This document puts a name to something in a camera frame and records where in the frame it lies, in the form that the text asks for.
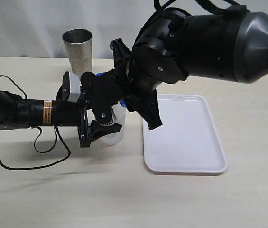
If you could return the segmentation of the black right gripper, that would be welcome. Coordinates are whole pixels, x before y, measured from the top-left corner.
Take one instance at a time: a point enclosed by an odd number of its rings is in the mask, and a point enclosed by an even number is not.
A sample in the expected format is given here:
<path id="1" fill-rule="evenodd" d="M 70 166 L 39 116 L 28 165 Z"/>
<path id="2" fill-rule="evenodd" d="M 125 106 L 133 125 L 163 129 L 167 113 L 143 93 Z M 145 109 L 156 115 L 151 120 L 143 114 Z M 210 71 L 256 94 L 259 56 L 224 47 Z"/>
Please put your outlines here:
<path id="1" fill-rule="evenodd" d="M 137 112 L 148 124 L 150 130 L 162 125 L 155 85 L 148 79 L 134 77 L 135 64 L 130 49 L 122 39 L 110 42 L 114 68 L 101 76 L 85 72 L 80 77 L 87 108 L 91 109 L 98 123 L 101 113 L 108 113 L 112 107 L 124 100 L 129 112 Z"/>

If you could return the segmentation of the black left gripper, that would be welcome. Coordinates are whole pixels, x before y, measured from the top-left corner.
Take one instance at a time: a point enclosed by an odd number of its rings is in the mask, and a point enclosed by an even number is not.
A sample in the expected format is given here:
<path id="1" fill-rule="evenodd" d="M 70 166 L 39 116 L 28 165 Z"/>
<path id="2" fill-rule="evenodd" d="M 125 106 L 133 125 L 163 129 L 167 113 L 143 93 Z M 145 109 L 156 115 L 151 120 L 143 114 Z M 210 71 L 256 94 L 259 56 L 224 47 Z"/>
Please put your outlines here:
<path id="1" fill-rule="evenodd" d="M 90 128 L 87 118 L 87 102 L 84 97 L 82 86 L 80 85 L 80 98 L 76 103 L 68 102 L 69 97 L 69 73 L 66 71 L 62 76 L 62 84 L 56 94 L 55 122 L 58 126 L 77 127 L 79 145 L 81 148 L 90 147 L 94 142 L 106 135 L 117 133 L 122 125 L 115 123 L 112 126 L 101 126 L 96 120 L 92 120 Z"/>

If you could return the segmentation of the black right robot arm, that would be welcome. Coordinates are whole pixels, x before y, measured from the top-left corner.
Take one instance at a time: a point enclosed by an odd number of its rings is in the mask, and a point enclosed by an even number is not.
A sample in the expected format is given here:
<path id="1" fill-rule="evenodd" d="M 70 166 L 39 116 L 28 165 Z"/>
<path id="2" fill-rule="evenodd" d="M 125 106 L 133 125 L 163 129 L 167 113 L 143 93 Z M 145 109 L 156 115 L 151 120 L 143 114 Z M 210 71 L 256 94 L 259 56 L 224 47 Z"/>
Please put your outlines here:
<path id="1" fill-rule="evenodd" d="M 268 74 L 268 15 L 243 5 L 218 15 L 187 15 L 168 8 L 176 21 L 157 15 L 132 48 L 111 41 L 114 68 L 100 76 L 86 72 L 81 84 L 96 122 L 112 127 L 112 107 L 124 101 L 150 130 L 162 125 L 157 87 L 189 76 L 250 84 Z"/>

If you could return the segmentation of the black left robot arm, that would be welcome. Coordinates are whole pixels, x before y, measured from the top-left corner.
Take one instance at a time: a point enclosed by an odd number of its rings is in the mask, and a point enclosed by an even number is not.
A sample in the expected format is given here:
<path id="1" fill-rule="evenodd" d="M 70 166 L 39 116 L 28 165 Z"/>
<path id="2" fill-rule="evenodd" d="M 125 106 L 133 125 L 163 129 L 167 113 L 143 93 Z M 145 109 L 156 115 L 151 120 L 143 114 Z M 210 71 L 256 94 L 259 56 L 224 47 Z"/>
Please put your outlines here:
<path id="1" fill-rule="evenodd" d="M 78 76 L 66 71 L 55 100 L 27 99 L 0 90 L 0 130 L 41 126 L 77 127 L 81 147 L 117 133 L 112 106 L 123 97 L 112 72 Z"/>

